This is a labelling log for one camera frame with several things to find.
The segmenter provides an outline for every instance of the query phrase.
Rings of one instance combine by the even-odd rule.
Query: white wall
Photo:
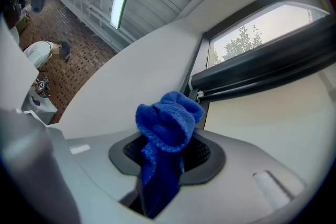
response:
[[[0,15],[0,108],[21,108],[37,69],[22,53]]]
[[[135,127],[139,104],[179,89],[200,32],[184,20],[162,27],[114,56],[80,89],[58,127],[66,138]]]
[[[335,68],[324,72],[331,84]],[[336,109],[327,87],[313,74],[265,92],[212,102],[205,130],[259,146],[311,185],[321,180],[335,156]]]
[[[254,0],[205,0],[187,17],[137,40],[80,89],[58,128],[65,138],[135,128],[140,103],[179,90],[203,32]]]

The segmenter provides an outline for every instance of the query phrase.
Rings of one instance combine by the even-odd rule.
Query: tree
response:
[[[223,62],[223,60],[218,58],[218,53],[214,50],[214,64],[217,65],[221,62]]]
[[[235,40],[231,39],[230,43],[226,45],[225,49],[227,51],[227,54],[222,56],[223,61],[242,54],[243,52],[246,52],[248,50],[251,50],[263,43],[263,41],[261,40],[261,33],[259,34],[258,28],[255,25],[252,25],[252,28],[254,33],[253,42],[250,41],[247,28],[245,26],[241,26],[239,28],[239,37],[237,37]]]

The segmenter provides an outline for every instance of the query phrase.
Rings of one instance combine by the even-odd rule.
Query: blue cloth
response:
[[[135,115],[140,132],[147,138],[141,153],[143,198],[146,215],[154,218],[179,192],[184,172],[182,150],[189,143],[203,108],[173,91],[153,105],[141,104]]]

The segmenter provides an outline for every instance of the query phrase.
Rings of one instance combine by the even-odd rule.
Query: white sticker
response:
[[[81,153],[81,152],[84,152],[84,151],[88,151],[90,148],[89,145],[80,145],[80,146],[73,146],[73,147],[70,147],[70,151],[72,154],[78,154],[78,153]]]
[[[269,171],[255,173],[253,175],[259,189],[264,194],[273,211],[276,211],[290,202],[290,198],[276,182],[274,176]]]

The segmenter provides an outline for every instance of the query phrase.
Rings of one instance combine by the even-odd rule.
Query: brick floor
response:
[[[67,63],[50,59],[46,69],[51,87],[50,100],[58,109],[51,123],[57,123],[64,110],[84,83],[117,53],[81,23],[59,0],[47,0],[39,14],[31,13],[31,24],[20,36],[20,47],[34,42],[66,41],[71,48]]]

